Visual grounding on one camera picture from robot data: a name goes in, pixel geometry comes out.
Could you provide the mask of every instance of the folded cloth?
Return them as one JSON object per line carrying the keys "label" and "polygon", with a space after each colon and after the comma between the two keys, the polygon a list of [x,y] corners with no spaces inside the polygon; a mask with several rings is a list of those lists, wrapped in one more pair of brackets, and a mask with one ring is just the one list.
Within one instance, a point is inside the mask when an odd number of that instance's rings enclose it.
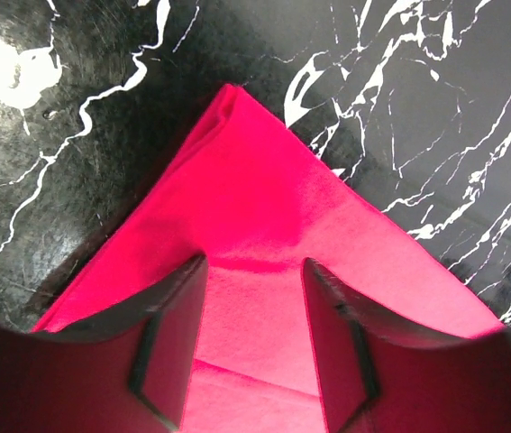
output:
{"label": "folded cloth", "polygon": [[456,336],[501,327],[242,88],[224,86],[150,194],[39,321],[58,331],[197,252],[210,271],[182,431],[324,431],[301,263]]}

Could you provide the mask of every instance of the pink fabric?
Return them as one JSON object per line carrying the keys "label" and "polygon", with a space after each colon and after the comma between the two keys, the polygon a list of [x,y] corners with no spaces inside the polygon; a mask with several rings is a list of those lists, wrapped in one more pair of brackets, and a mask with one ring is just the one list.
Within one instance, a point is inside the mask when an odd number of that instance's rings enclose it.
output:
{"label": "pink fabric", "polygon": [[151,193],[35,330],[58,331],[205,252],[210,273],[182,430],[324,431],[301,262],[458,336],[501,327],[455,277],[225,86]]}

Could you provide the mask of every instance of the fabric fold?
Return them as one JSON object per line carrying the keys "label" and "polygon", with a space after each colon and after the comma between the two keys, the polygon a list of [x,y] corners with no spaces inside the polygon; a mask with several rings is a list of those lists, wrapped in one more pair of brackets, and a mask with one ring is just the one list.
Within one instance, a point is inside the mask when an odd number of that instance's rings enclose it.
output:
{"label": "fabric fold", "polygon": [[35,330],[56,332],[126,299],[197,252],[210,272],[186,432],[324,431],[300,280],[306,257],[428,327],[465,337],[501,327],[277,118],[227,85]]}

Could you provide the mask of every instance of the white marble vein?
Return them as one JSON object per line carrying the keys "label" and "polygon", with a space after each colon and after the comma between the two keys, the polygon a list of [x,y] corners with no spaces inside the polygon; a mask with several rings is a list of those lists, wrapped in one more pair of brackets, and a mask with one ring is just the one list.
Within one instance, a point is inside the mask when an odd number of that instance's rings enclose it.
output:
{"label": "white marble vein", "polygon": [[[55,5],[52,3],[52,1],[49,1],[49,4],[51,6],[53,13],[59,16],[57,9],[55,8]],[[80,137],[85,137],[91,133],[93,129],[93,119],[91,118],[87,111],[89,105],[93,101],[105,99],[106,97],[109,97],[114,93],[128,92],[133,88],[137,87],[143,81],[143,79],[147,75],[147,67],[142,61],[140,61],[140,57],[146,50],[156,50],[162,45],[165,26],[167,25],[167,19],[169,17],[169,11],[170,11],[169,0],[159,0],[156,9],[157,42],[152,45],[148,44],[141,45],[140,49],[132,54],[132,61],[137,67],[137,70],[127,79],[127,81],[123,85],[117,85],[112,88],[108,88],[107,90],[99,93],[98,95],[88,97],[85,100],[85,102],[79,107],[78,110],[81,121],[83,122],[83,129],[78,133],[65,138],[65,140],[63,140],[63,142],[59,146],[58,150],[53,155],[45,155],[43,152],[40,153],[39,157],[41,160],[45,161],[45,165],[43,166],[37,177],[36,188],[34,192],[23,203],[21,203],[21,205],[14,211],[13,215],[11,216],[11,220],[9,222],[9,236],[6,238],[6,240],[4,240],[1,243],[0,254],[3,252],[6,246],[10,244],[14,239],[15,221],[20,212],[27,206],[29,206],[41,194],[43,187],[43,179],[49,167],[57,162],[57,159],[62,154],[62,152],[67,148],[67,146],[71,143],[71,141]]]}
{"label": "white marble vein", "polygon": [[21,183],[27,177],[28,174],[30,174],[31,172],[33,172],[37,168],[37,166],[39,165],[40,162],[41,162],[41,158],[37,158],[37,161],[35,161],[35,163],[29,169],[24,171],[23,174],[21,176],[19,176],[18,179],[16,179],[16,180],[9,180],[8,182],[1,183],[0,184],[0,188],[8,187],[8,186],[11,186],[11,185],[15,185],[17,183]]}
{"label": "white marble vein", "polygon": [[[469,131],[470,122],[474,122],[474,119],[469,118],[469,115],[467,115],[468,117],[465,117],[465,115],[476,102],[476,89],[472,89],[472,95],[475,98],[471,97],[464,88],[465,86],[459,85],[457,80],[451,80],[453,75],[448,78],[446,78],[447,75],[443,75],[446,69],[442,65],[452,60],[451,53],[464,49],[464,42],[467,38],[473,40],[476,37],[472,32],[476,25],[481,23],[483,26],[482,32],[485,31],[485,20],[482,17],[497,11],[497,8],[491,7],[492,5],[495,6],[496,3],[493,0],[478,1],[477,5],[470,6],[471,10],[468,9],[469,14],[464,18],[461,18],[463,15],[458,14],[457,10],[459,6],[463,5],[463,2],[457,3],[456,1],[396,0],[383,5],[383,2],[377,0],[366,0],[363,2],[362,8],[350,6],[353,19],[357,24],[355,26],[357,38],[356,42],[347,48],[349,54],[342,58],[346,59],[353,55],[354,63],[351,67],[344,67],[338,63],[337,59],[334,59],[332,60],[333,65],[328,64],[317,68],[314,60],[319,56],[331,54],[331,50],[323,49],[322,51],[310,52],[308,62],[301,69],[294,72],[285,96],[284,119],[287,127],[293,126],[307,115],[313,115],[315,108],[303,105],[304,97],[307,92],[313,91],[315,82],[322,77],[327,69],[331,67],[339,68],[343,82],[351,81],[349,78],[352,77],[355,78],[352,81],[353,85],[358,86],[358,79],[354,76],[355,69],[364,57],[369,56],[370,62],[366,64],[369,65],[368,68],[370,69],[367,69],[366,73],[365,66],[361,63],[363,69],[359,70],[362,82],[360,82],[355,93],[351,94],[351,97],[349,97],[349,92],[345,93],[348,101],[344,101],[339,97],[339,94],[322,95],[326,104],[333,106],[333,112],[336,114],[337,120],[317,131],[310,142],[310,147],[321,158],[337,130],[344,124],[342,120],[349,119],[353,121],[357,126],[357,131],[354,132],[360,140],[357,149],[359,154],[352,166],[347,167],[350,170],[344,171],[348,175],[347,179],[353,178],[359,172],[358,168],[366,161],[370,146],[377,146],[377,144],[370,142],[370,134],[373,134],[371,130],[379,129],[381,124],[385,123],[383,129],[386,130],[389,149],[386,154],[390,154],[390,159],[387,160],[386,164],[390,165],[390,169],[398,177],[396,185],[396,191],[398,191],[400,182],[408,172],[407,168],[416,169],[421,160],[429,160],[427,155],[445,154],[445,144],[456,143],[457,141],[453,139],[453,136],[455,134],[462,135],[462,132],[465,132],[463,130],[464,125],[467,128],[466,131]],[[333,6],[328,4],[326,7],[330,7],[329,12],[333,15]],[[491,25],[497,28],[497,24],[492,23]],[[372,32],[374,29],[378,29],[375,34]],[[403,126],[401,124],[402,116],[396,114],[394,110],[395,83],[393,80],[387,79],[390,71],[397,70],[397,64],[400,60],[414,62],[427,69],[431,79],[429,84],[425,85],[429,86],[430,93],[433,92],[433,86],[441,86],[444,89],[447,88],[449,98],[452,98],[452,102],[450,101],[449,107],[446,108],[450,111],[450,114],[445,117],[445,124],[437,127],[433,137],[428,142],[426,141],[425,145],[415,147],[414,152],[403,150],[401,148],[402,143],[397,139],[397,131],[401,131]],[[498,66],[502,69],[506,68],[505,64]],[[480,128],[483,128],[482,131],[476,127],[476,130],[479,131],[479,134],[475,135],[477,138],[469,141],[466,136],[462,136],[461,146],[453,145],[455,148],[453,151],[449,148],[450,152],[447,153],[447,156],[443,156],[438,160],[436,165],[428,171],[430,174],[421,179],[419,190],[416,189],[415,193],[411,192],[403,197],[392,197],[382,207],[383,212],[389,212],[392,209],[395,209],[396,212],[403,211],[403,208],[405,211],[408,208],[419,209],[417,219],[414,219],[413,225],[408,227],[408,233],[416,240],[425,244],[425,242],[435,242],[435,239],[441,235],[443,242],[446,236],[443,232],[449,226],[455,226],[456,223],[460,224],[459,226],[461,224],[465,226],[466,221],[470,221],[470,214],[475,212],[475,207],[482,206],[483,201],[480,201],[480,199],[483,200],[486,189],[493,188],[490,187],[490,174],[496,170],[501,170],[508,158],[511,157],[511,79],[509,80],[509,88],[501,89],[501,92],[501,105],[497,105],[493,116],[487,119],[475,120],[476,123],[481,125]],[[378,109],[377,119],[373,115],[376,108]],[[381,116],[382,111],[387,112],[384,120]],[[433,203],[441,202],[442,197],[441,195],[436,197],[437,191],[428,189],[430,187],[436,188],[434,185],[438,181],[449,185],[452,190],[461,189],[460,198],[455,199],[454,206],[447,212],[434,207]],[[459,259],[452,263],[452,270],[455,270],[458,265],[473,263],[471,265],[472,272],[465,281],[468,284],[474,282],[487,265],[492,263],[496,252],[498,257],[507,254],[507,246],[502,245],[502,239],[511,232],[511,198],[506,198],[506,202],[503,203],[501,208],[488,218],[488,223],[486,225],[482,224],[482,231],[477,231],[476,227],[476,232],[466,236],[461,242],[457,244],[451,242],[443,254],[446,255],[449,251],[457,249]],[[509,260],[501,265],[502,275],[511,266],[511,257]],[[500,282],[486,283],[485,287],[478,287],[478,291],[483,294],[488,290],[493,290]],[[511,324],[511,305],[501,319]]]}
{"label": "white marble vein", "polygon": [[193,27],[193,24],[195,23],[195,21],[197,19],[197,16],[199,15],[199,9],[200,9],[199,4],[196,4],[196,6],[195,6],[195,14],[193,15],[193,18],[191,19],[191,22],[189,23],[189,26],[187,27],[187,29],[183,33],[183,36],[181,36],[181,39],[179,39],[179,41],[177,42],[177,45],[175,45],[175,48],[173,49],[172,52],[177,52],[177,50],[179,49],[179,47],[181,46],[183,41],[189,35],[189,32],[191,32],[191,27]]}

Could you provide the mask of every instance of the black marble surface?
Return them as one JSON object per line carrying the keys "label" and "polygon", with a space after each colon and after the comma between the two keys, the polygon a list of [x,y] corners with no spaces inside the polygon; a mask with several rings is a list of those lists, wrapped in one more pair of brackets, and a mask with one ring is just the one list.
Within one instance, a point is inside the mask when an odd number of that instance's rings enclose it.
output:
{"label": "black marble surface", "polygon": [[506,0],[0,0],[1,322],[29,328],[223,82],[511,325]]}

